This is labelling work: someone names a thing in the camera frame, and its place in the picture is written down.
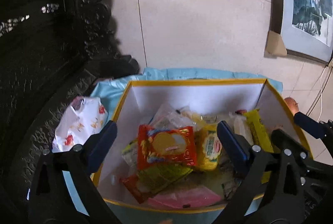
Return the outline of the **yellow cheese stick packet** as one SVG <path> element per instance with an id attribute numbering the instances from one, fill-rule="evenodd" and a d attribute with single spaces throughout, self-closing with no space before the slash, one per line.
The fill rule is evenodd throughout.
<path id="1" fill-rule="evenodd" d="M 269 134 L 261 122 L 261 116 L 258 109 L 246 112 L 244 117 L 246 118 L 246 123 L 250 128 L 254 144 L 260 146 L 265 152 L 274 153 L 274 148 Z"/>

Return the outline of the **red biscuit packet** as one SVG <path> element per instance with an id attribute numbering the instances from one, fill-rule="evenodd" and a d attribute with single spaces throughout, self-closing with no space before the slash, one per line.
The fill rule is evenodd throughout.
<path id="1" fill-rule="evenodd" d="M 137 136 L 137 169 L 144 170 L 159 164 L 197 165 L 193 127 L 155 129 L 141 125 Z"/>

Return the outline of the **yellow green snack bag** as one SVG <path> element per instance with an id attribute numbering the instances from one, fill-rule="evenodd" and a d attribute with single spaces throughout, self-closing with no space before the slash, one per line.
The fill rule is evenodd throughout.
<path id="1" fill-rule="evenodd" d="M 200 171 L 215 170 L 222 150 L 222 144 L 217 136 L 217 124 L 203 126 L 194 133 L 197 164 Z"/>

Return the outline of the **clear rice cracker packet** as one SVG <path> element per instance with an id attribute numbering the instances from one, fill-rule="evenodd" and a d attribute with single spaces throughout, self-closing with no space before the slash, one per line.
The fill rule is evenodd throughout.
<path id="1" fill-rule="evenodd" d="M 229 113 L 229 122 L 235 134 L 243 136 L 250 146 L 254 145 L 252 132 L 248 126 L 247 119 L 243 115 Z"/>

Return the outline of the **white tissue pack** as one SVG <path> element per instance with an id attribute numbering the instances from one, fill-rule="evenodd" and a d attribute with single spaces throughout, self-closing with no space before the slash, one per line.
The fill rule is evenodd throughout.
<path id="1" fill-rule="evenodd" d="M 76 97 L 66 108 L 52 141 L 53 152 L 66 152 L 83 145 L 93 134 L 101 132 L 108 112 L 99 97 Z"/>

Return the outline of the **pink snack packet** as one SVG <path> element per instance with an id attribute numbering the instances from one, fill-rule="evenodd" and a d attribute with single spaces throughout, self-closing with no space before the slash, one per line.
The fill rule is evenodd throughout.
<path id="1" fill-rule="evenodd" d="M 161 192 L 149 198 L 147 204 L 156 209 L 193 209 L 211 206 L 222 200 L 222 197 L 203 185 L 181 187 Z"/>

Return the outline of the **light blue table mat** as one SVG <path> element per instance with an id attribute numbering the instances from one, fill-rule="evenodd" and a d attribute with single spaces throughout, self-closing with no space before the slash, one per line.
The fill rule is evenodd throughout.
<path id="1" fill-rule="evenodd" d="M 222 70 L 210 69 L 153 69 L 146 68 L 142 74 L 127 76 L 113 80 L 116 88 L 124 88 L 130 80 L 229 80 L 229 79 L 250 79 L 250 78 L 263 78 L 248 73 L 233 73 Z M 278 81 L 267 79 L 271 85 L 280 93 L 282 91 L 282 84 Z M 171 219 L 174 223 L 212 223 L 217 216 L 222 212 L 221 205 L 215 205 L 207 209 L 182 209 L 176 210 L 159 210 L 152 209 L 150 211 L 137 210 L 127 207 L 120 207 L 107 204 L 111 211 L 122 223 L 158 223 L 165 219 Z"/>

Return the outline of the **green yellow snack packet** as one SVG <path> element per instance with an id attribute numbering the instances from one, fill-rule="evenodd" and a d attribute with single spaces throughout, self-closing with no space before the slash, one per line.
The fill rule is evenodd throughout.
<path id="1" fill-rule="evenodd" d="M 192 171 L 192 168 L 179 164 L 159 164 L 137 171 L 137 176 L 140 182 L 147 187 L 152 194 L 157 194 L 171 184 L 188 176 Z"/>

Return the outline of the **yellow cardboard box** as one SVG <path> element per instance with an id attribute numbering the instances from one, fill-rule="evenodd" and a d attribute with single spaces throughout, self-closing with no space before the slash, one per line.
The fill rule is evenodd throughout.
<path id="1" fill-rule="evenodd" d="M 117 137 L 93 179 L 102 198 L 110 205 L 150 211 L 149 207 L 139 205 L 120 183 L 120 179 L 129 175 L 121 150 L 136 137 L 139 126 L 149 122 L 164 103 L 175 109 L 188 106 L 203 115 L 258 109 L 264 126 L 271 129 L 281 125 L 289 136 L 307 151 L 311 150 L 303 131 L 294 124 L 286 102 L 267 79 L 130 80 L 120 89 L 113 81 L 102 81 L 91 95 L 101 99 L 111 120 L 117 124 Z"/>

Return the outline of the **framed lotus painting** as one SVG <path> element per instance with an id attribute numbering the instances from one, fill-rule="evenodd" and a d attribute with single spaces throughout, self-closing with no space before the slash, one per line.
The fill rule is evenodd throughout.
<path id="1" fill-rule="evenodd" d="M 332 59 L 332 0 L 271 0 L 267 52 L 323 64 Z"/>

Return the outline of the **dark carved wooden chair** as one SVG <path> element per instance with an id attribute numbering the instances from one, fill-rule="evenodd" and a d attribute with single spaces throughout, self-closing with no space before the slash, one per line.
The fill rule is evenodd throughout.
<path id="1" fill-rule="evenodd" d="M 66 106 L 103 77 L 139 70 L 104 0 L 1 0 L 1 223 L 50 223 L 26 196 Z"/>

